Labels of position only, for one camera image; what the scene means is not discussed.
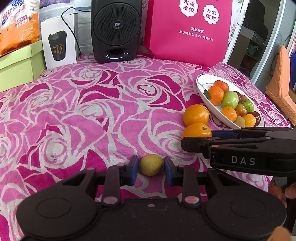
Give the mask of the person's right hand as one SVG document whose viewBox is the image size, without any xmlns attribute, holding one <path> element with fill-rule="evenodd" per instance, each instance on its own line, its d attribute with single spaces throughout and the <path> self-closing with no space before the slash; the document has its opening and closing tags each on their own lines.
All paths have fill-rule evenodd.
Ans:
<svg viewBox="0 0 296 241">
<path fill-rule="evenodd" d="M 268 240 L 292 240 L 292 234 L 295 234 L 295 182 L 280 187 L 276 185 L 273 178 L 268 193 L 277 197 L 287 209 L 287 219 L 284 226 L 277 227 Z"/>
</svg>

